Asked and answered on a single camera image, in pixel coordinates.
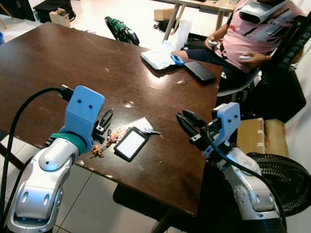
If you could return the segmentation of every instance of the cardboard box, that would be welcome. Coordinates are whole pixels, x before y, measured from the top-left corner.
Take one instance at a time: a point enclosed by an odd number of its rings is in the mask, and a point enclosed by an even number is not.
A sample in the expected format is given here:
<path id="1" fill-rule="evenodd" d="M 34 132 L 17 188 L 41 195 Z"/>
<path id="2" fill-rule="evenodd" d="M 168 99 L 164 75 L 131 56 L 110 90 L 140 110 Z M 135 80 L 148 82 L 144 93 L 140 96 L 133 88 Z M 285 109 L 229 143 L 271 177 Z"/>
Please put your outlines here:
<path id="1" fill-rule="evenodd" d="M 277 119 L 271 119 L 265 120 L 264 124 L 266 153 L 289 158 L 284 123 Z"/>
<path id="2" fill-rule="evenodd" d="M 69 14 L 61 16 L 56 11 L 51 11 L 49 15 L 52 23 L 70 27 Z"/>
<path id="3" fill-rule="evenodd" d="M 171 18 L 173 12 L 173 8 L 165 8 L 154 10 L 155 20 L 156 21 L 164 21 Z"/>
<path id="4" fill-rule="evenodd" d="M 49 15 L 52 23 L 59 24 L 58 14 L 56 11 L 51 11 Z"/>
<path id="5" fill-rule="evenodd" d="M 266 153 L 264 121 L 262 118 L 242 120 L 238 127 L 238 147 L 245 153 Z"/>

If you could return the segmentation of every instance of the white plastic bag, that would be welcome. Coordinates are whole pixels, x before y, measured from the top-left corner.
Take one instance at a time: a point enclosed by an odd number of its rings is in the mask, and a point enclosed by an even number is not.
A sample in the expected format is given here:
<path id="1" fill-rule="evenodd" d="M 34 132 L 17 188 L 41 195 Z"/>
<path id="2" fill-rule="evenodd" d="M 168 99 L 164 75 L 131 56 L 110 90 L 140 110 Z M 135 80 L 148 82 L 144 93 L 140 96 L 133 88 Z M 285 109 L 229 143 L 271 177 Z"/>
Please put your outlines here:
<path id="1" fill-rule="evenodd" d="M 174 46 L 165 40 L 158 50 L 142 52 L 141 57 L 154 69 L 165 69 L 166 67 L 175 64 L 171 59 L 172 51 L 174 51 Z"/>
<path id="2" fill-rule="evenodd" d="M 192 21 L 190 20 L 181 20 L 179 21 L 179 27 L 175 34 L 175 50 L 180 50 L 188 39 L 192 27 Z"/>

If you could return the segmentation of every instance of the phone screen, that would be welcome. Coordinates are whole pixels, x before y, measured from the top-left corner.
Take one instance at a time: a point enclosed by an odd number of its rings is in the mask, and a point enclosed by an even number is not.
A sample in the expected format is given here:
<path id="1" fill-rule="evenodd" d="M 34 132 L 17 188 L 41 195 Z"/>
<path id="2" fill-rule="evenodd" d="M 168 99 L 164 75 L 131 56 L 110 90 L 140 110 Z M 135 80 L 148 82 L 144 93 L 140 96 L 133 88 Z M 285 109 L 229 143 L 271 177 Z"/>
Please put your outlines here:
<path id="1" fill-rule="evenodd" d="M 131 158 L 146 139 L 135 131 L 130 131 L 126 138 L 116 147 L 127 158 Z"/>

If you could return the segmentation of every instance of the game controller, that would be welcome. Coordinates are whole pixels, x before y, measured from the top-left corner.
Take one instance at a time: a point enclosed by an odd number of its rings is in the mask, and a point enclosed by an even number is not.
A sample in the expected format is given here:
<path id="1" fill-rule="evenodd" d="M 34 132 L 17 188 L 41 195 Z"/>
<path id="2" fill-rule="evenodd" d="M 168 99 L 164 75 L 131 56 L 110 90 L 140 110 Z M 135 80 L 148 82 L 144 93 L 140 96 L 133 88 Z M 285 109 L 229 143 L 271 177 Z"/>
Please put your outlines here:
<path id="1" fill-rule="evenodd" d="M 252 57 L 250 57 L 250 56 L 244 56 L 244 55 L 242 55 L 242 56 L 239 57 L 239 59 L 240 59 L 240 60 L 243 60 L 243 61 L 249 60 L 249 59 L 251 59 L 251 58 L 252 58 Z"/>
<path id="2" fill-rule="evenodd" d="M 218 44 L 217 41 L 208 40 L 208 45 L 209 45 L 211 48 L 214 48 L 217 44 Z"/>

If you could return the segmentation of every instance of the pink shirt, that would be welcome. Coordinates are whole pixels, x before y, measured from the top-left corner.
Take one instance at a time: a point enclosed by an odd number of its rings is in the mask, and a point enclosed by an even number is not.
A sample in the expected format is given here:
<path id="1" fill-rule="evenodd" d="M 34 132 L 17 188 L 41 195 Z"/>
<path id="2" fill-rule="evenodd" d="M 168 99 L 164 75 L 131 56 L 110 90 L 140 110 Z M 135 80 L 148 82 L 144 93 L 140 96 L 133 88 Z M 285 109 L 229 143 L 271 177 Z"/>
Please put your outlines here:
<path id="1" fill-rule="evenodd" d="M 253 24 L 242 20 L 239 16 L 240 9 L 248 1 L 252 0 L 240 0 L 237 3 L 227 34 L 222 42 L 218 43 L 216 50 L 218 56 L 245 73 L 250 69 L 239 62 L 239 56 L 245 52 L 266 54 L 273 51 L 279 45 L 281 37 L 293 24 L 294 18 L 304 15 L 293 2 L 288 1 L 262 24 Z"/>

